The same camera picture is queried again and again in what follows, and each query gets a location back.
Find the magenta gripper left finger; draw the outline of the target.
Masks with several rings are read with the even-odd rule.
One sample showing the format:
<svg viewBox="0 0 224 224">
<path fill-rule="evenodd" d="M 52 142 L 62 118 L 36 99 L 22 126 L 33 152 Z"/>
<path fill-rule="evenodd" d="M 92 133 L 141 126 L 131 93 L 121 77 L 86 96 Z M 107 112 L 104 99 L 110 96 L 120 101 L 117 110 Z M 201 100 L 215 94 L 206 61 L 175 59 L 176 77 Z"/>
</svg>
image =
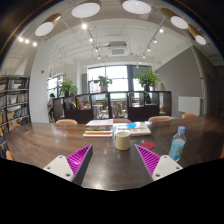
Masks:
<svg viewBox="0 0 224 224">
<path fill-rule="evenodd" d="M 44 167 L 44 170 L 81 185 L 92 155 L 93 146 L 87 145 L 68 156 L 57 156 Z"/>
</svg>

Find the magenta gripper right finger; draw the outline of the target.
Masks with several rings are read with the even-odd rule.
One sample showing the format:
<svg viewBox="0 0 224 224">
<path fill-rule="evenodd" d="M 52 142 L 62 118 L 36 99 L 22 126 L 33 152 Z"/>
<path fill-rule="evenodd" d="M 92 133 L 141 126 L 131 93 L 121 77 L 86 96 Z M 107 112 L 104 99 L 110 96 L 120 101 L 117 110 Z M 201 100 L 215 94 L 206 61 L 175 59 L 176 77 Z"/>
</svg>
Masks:
<svg viewBox="0 0 224 224">
<path fill-rule="evenodd" d="M 154 181 L 182 169 L 182 167 L 168 155 L 159 156 L 140 145 L 135 145 L 135 147 L 142 158 L 146 170 Z"/>
</svg>

